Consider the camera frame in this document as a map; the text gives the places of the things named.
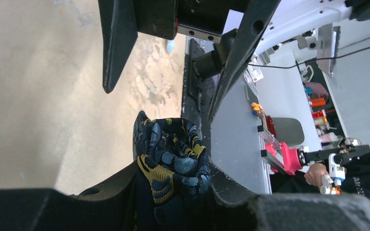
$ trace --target white wall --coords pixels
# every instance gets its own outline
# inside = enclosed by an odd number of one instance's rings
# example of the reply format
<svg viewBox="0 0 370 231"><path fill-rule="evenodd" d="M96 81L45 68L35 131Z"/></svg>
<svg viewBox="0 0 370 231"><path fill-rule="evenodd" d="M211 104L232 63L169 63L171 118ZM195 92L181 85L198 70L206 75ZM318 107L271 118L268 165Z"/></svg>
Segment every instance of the white wall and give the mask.
<svg viewBox="0 0 370 231"><path fill-rule="evenodd" d="M370 20L358 22L357 20L344 20L334 23L341 27L341 38L338 48L344 48L353 43L370 38Z"/></svg>
<svg viewBox="0 0 370 231"><path fill-rule="evenodd" d="M339 55L370 46L370 39L339 50ZM350 137L370 145L370 50L337 60L330 91Z"/></svg>

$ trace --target metal plate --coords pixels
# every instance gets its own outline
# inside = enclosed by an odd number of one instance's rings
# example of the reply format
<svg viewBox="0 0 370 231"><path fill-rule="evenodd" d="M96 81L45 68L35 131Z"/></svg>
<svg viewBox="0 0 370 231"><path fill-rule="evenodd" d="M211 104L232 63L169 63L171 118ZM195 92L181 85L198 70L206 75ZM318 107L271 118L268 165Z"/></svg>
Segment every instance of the metal plate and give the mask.
<svg viewBox="0 0 370 231"><path fill-rule="evenodd" d="M221 34L216 34L207 30L195 28L192 26L187 26L183 24L178 25L178 33L192 36L197 39L203 39L207 41L212 41L214 43L220 43L221 42Z"/></svg>
<svg viewBox="0 0 370 231"><path fill-rule="evenodd" d="M229 10L245 12L249 1L182 0L178 6L178 23L191 28L203 28L209 34L222 34Z"/></svg>
<svg viewBox="0 0 370 231"><path fill-rule="evenodd" d="M318 29L318 44L317 59L335 57L338 50L338 40L340 29L333 27L332 24L327 24ZM335 60L325 59L317 60L320 70L322 70L328 77L333 77L333 69Z"/></svg>
<svg viewBox="0 0 370 231"><path fill-rule="evenodd" d="M178 0L134 0L141 33L172 40L176 34Z"/></svg>
<svg viewBox="0 0 370 231"><path fill-rule="evenodd" d="M207 110L209 101L212 98L215 85L213 81L198 81L193 71L192 60L205 54L204 49L194 39L187 42L188 54L185 56L184 84L182 91L181 117L185 118L198 127L208 155L211 155L211 124L208 122Z"/></svg>

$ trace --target pink object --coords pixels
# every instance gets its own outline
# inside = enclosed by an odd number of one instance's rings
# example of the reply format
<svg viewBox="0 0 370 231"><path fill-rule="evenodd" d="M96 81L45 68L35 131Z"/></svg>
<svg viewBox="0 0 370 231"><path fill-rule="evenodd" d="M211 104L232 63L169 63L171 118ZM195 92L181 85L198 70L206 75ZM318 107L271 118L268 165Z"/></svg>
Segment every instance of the pink object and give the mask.
<svg viewBox="0 0 370 231"><path fill-rule="evenodd" d="M320 136L320 140L322 143L330 143L330 142L338 141L338 137L337 135L334 134L334 132L330 132L330 133Z"/></svg>
<svg viewBox="0 0 370 231"><path fill-rule="evenodd" d="M281 153L283 154L284 170L289 175L296 175L296 171L302 169L300 164L297 148L289 148L286 143L282 142Z"/></svg>
<svg viewBox="0 0 370 231"><path fill-rule="evenodd" d="M284 171L292 176L296 175L296 171L302 169L300 164L298 150L296 148L289 148L286 143L280 143L281 155L283 156L283 166ZM273 144L266 144L266 150L270 152L274 157L276 157L277 151L273 148ZM278 170L274 167L270 168L273 172L278 173Z"/></svg>
<svg viewBox="0 0 370 231"><path fill-rule="evenodd" d="M328 91L325 90L321 83L306 82L304 83L306 88L311 88L311 92L316 95L330 95Z"/></svg>
<svg viewBox="0 0 370 231"><path fill-rule="evenodd" d="M266 144L266 150L268 151L268 152L270 152L275 158L276 158L276 154L277 154L277 152L276 152L276 150L273 148L273 144L272 143L268 143L268 144ZM272 170L274 173L278 173L278 170L276 169L276 168L274 168L274 167L270 167L270 170Z"/></svg>

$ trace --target cable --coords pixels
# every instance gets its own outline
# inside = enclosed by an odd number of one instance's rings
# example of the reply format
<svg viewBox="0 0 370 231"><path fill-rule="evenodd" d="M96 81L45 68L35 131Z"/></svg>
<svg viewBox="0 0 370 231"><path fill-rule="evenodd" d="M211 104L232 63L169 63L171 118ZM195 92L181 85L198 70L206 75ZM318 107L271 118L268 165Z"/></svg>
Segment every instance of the cable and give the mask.
<svg viewBox="0 0 370 231"><path fill-rule="evenodd" d="M358 52L366 51L366 50L369 50L369 49L370 49L370 47L366 47L366 48L362 48L362 49L360 49L358 51L350 52L348 54L344 54L344 55L341 55L341 56L335 56L335 57L331 57L331 58L309 59L309 60L303 61L301 63L298 63L296 65L293 65L293 66L265 66L265 65L256 65L256 64L248 64L248 65L250 65L250 66L257 66L257 67L270 67L270 68L277 68L277 69L291 69L291 68L296 67L296 66L299 66L301 64L305 64L306 62L309 62L309 61L341 59L341 58L347 57L349 55L356 54Z"/></svg>
<svg viewBox="0 0 370 231"><path fill-rule="evenodd" d="M307 69L310 69L310 71L311 71L311 75L310 75L310 77L305 78L305 77L304 77L304 75L305 75L306 73L305 73L305 71L303 71L303 73L301 74L301 81L302 81L303 83L311 82L311 80L313 79L313 76L314 76L314 69L313 69L313 67L312 67L311 65L307 65L307 66L305 67L305 70L307 70Z"/></svg>

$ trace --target person's hand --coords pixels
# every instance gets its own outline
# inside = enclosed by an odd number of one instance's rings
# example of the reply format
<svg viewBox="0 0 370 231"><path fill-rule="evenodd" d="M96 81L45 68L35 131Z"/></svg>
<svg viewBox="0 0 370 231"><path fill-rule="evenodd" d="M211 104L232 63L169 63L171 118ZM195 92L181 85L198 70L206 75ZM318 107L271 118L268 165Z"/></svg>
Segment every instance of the person's hand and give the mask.
<svg viewBox="0 0 370 231"><path fill-rule="evenodd" d="M323 175L329 175L327 168L325 167L324 164L315 163L312 166L310 166L308 171L304 174L304 177L309 184L317 186L320 189L321 186L323 185L321 181L321 177Z"/></svg>

